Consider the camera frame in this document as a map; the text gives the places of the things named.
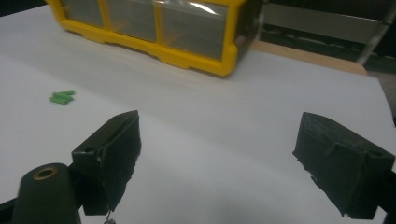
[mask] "yellow storage bin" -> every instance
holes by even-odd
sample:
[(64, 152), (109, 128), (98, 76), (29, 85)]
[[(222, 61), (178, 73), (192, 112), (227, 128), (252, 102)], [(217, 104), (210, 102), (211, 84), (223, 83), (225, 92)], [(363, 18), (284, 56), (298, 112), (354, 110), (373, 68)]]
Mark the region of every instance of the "yellow storage bin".
[(65, 30), (228, 76), (259, 30), (262, 0), (47, 0)]

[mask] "metal ring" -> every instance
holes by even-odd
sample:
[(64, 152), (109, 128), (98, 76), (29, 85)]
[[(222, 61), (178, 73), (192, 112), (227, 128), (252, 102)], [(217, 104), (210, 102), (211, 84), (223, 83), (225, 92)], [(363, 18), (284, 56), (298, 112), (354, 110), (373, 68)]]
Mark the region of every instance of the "metal ring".
[(44, 167), (33, 174), (33, 179), (43, 180), (52, 177), (58, 173), (58, 169), (53, 166)]

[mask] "green object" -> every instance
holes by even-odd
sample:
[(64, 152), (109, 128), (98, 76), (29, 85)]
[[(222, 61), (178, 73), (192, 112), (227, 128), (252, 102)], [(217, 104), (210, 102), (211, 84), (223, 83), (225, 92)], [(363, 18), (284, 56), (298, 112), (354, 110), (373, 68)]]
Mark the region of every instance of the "green object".
[(52, 97), (58, 98), (58, 99), (63, 99), (63, 100), (69, 101), (69, 102), (74, 100), (73, 97), (71, 97), (70, 95), (60, 93), (60, 92), (54, 92), (52, 94)]
[(61, 99), (61, 98), (57, 98), (57, 97), (51, 97), (49, 98), (51, 102), (56, 103), (56, 104), (60, 104), (60, 105), (67, 105), (70, 101)]
[(70, 90), (70, 91), (58, 91), (57, 93), (65, 94), (65, 95), (74, 95), (74, 94), (76, 94), (76, 92), (73, 91), (73, 90)]

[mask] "white table surface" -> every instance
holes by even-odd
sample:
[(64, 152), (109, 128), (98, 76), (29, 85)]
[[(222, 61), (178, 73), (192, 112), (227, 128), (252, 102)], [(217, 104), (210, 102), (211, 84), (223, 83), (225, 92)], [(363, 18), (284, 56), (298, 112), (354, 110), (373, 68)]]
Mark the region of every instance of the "white table surface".
[[(69, 105), (49, 101), (73, 89)], [(114, 218), (136, 224), (382, 223), (341, 217), (291, 152), (301, 115), (396, 153), (378, 81), (250, 51), (228, 78), (63, 31), (48, 7), (0, 18), (0, 202), (111, 117), (139, 110), (142, 154)], [(85, 217), (82, 223), (103, 223)]]

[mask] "wooden edge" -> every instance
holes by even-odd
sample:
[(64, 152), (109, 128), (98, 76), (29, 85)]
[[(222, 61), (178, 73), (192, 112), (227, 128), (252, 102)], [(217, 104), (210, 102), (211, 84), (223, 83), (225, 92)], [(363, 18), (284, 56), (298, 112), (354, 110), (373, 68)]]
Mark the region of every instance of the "wooden edge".
[(332, 58), (329, 56), (311, 53), (299, 49), (291, 49), (261, 41), (253, 41), (253, 43), (250, 46), (250, 49), (255, 49), (261, 52), (271, 53), (306, 63), (313, 63), (349, 73), (367, 76), (367, 71), (364, 69), (363, 66), (361, 66), (358, 63), (350, 62), (347, 60)]

